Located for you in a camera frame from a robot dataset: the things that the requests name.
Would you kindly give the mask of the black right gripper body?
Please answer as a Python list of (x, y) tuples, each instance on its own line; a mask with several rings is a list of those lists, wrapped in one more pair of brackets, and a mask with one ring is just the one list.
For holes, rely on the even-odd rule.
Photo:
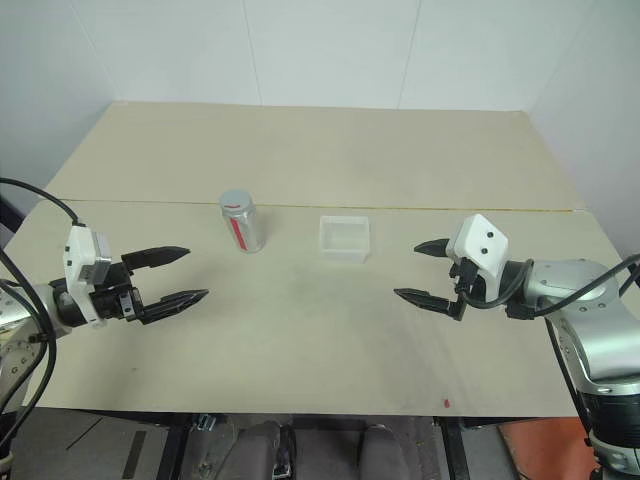
[(449, 277), (455, 280), (454, 292), (457, 295), (465, 292), (473, 299), (486, 299), (486, 281), (480, 276), (479, 266), (468, 258), (464, 257), (453, 263)]

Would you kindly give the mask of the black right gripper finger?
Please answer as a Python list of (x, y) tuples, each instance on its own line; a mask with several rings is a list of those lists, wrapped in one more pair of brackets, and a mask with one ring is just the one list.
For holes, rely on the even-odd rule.
[(428, 291), (413, 288), (397, 288), (394, 293), (412, 305), (427, 311), (448, 316), (460, 321), (465, 313), (467, 303), (459, 297), (452, 301), (431, 295)]
[(441, 238), (436, 240), (429, 240), (420, 243), (413, 248), (415, 253), (427, 255), (434, 258), (449, 258), (449, 239)]

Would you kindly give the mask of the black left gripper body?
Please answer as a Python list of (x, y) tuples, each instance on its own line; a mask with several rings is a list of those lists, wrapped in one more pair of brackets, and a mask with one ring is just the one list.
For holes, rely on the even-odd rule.
[(94, 287), (91, 302), (101, 319), (125, 319), (143, 322), (144, 305), (132, 283), (133, 271), (123, 261), (112, 264), (104, 281)]

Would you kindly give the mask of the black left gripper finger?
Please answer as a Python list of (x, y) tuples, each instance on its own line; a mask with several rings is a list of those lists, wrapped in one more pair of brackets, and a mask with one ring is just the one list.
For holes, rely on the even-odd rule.
[(128, 275), (140, 268), (156, 268), (170, 264), (188, 255), (190, 249), (179, 246), (153, 247), (121, 256), (123, 269)]
[(148, 325), (174, 316), (190, 308), (208, 295), (207, 289), (185, 290), (162, 297), (158, 302), (143, 307), (140, 322)]

